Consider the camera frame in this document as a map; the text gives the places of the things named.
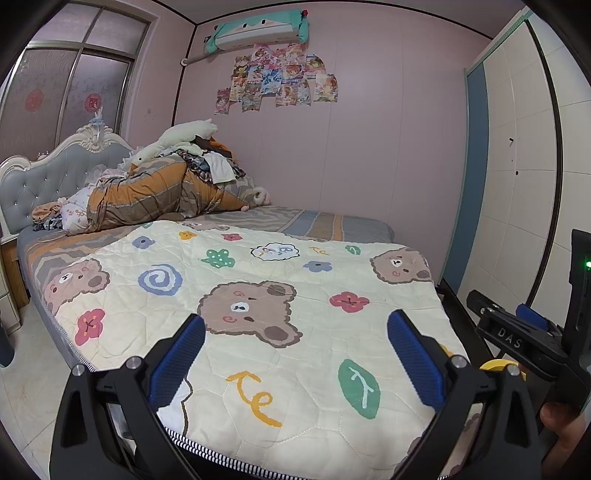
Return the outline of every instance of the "window frame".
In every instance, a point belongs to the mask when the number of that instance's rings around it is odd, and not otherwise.
[[[62,123],[63,123],[64,112],[66,110],[66,102],[67,102],[68,93],[69,93],[70,87],[72,85],[72,79],[73,79],[74,74],[76,72],[76,68],[78,67],[80,57],[83,54],[96,56],[96,57],[102,57],[102,58],[106,58],[106,59],[110,59],[110,60],[121,61],[123,63],[128,64],[127,70],[125,72],[123,85],[122,85],[121,91],[119,93],[119,102],[117,105],[115,124],[109,125],[109,127],[111,127],[113,129],[113,132],[115,132],[117,134],[120,132],[121,123],[123,120],[125,100],[126,100],[127,93],[129,90],[129,82],[131,80],[132,74],[134,72],[135,63],[137,62],[139,53],[141,51],[142,45],[144,43],[146,35],[148,34],[148,30],[150,29],[150,24],[151,24],[151,21],[147,20],[146,18],[139,17],[137,15],[131,14],[129,12],[126,12],[126,11],[123,11],[123,10],[120,10],[117,8],[106,7],[104,5],[96,5],[92,2],[85,2],[85,1],[73,1],[73,2],[69,2],[69,3],[88,5],[90,7],[98,8],[98,11],[97,11],[94,19],[92,20],[92,22],[88,26],[88,29],[86,30],[86,34],[84,35],[82,41],[77,42],[77,41],[69,41],[69,40],[31,40],[27,44],[26,48],[19,55],[18,60],[16,61],[16,63],[12,67],[11,72],[8,76],[8,81],[5,84],[4,91],[0,92],[1,93],[1,95],[0,95],[0,119],[2,119],[2,114],[4,112],[4,105],[6,103],[6,98],[10,92],[14,77],[16,76],[16,72],[18,70],[18,66],[20,65],[22,58],[23,58],[24,54],[27,52],[27,50],[49,49],[49,50],[70,50],[70,51],[77,52],[76,59],[74,60],[74,63],[72,64],[72,68],[70,69],[70,74],[68,75],[68,79],[67,79],[66,86],[64,89],[64,95],[61,99],[60,112],[59,112],[59,115],[57,118],[57,125],[56,125],[56,140],[54,142],[53,148],[56,148],[60,144],[61,127],[62,127]],[[127,53],[124,51],[114,50],[112,48],[101,47],[99,45],[87,43],[87,39],[89,38],[90,33],[92,32],[92,29],[96,24],[96,21],[99,19],[101,13],[104,10],[111,11],[111,12],[117,13],[119,15],[123,15],[125,17],[133,18],[133,19],[141,21],[142,23],[145,24],[144,31],[142,33],[142,36],[139,39],[138,46],[137,46],[134,53]]]

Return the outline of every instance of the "white cloud print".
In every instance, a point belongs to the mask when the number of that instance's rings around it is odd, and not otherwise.
[[[291,244],[266,244],[253,248],[251,253],[261,260],[287,260],[300,256],[300,251]]]

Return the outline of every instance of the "blue gripper pad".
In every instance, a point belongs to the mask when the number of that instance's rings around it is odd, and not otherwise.
[[[402,310],[390,314],[388,339],[421,401],[439,411],[445,403],[443,375],[423,346],[424,337],[403,315]]]
[[[150,377],[151,406],[170,405],[205,342],[205,322],[196,316],[184,328]]]
[[[546,322],[546,319],[526,305],[520,304],[515,309],[515,316],[519,318],[519,320],[528,322],[545,332],[548,331],[548,323]]]

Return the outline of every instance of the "tile floor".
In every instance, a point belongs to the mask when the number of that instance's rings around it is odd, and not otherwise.
[[[0,368],[0,421],[41,480],[49,480],[49,456],[61,394],[70,374],[32,303],[22,327],[9,338],[12,363]]]

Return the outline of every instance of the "pink flower print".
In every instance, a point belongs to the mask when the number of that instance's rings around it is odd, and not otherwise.
[[[78,333],[74,337],[76,345],[84,345],[89,338],[98,338],[103,331],[102,319],[105,317],[103,309],[94,309],[78,317]]]
[[[224,240],[228,240],[229,242],[233,242],[234,240],[242,240],[242,237],[237,233],[226,233],[222,235]]]
[[[355,293],[342,291],[330,298],[330,304],[335,307],[341,307],[347,313],[355,313],[363,310],[363,307],[369,304],[369,300],[365,297],[358,297]]]

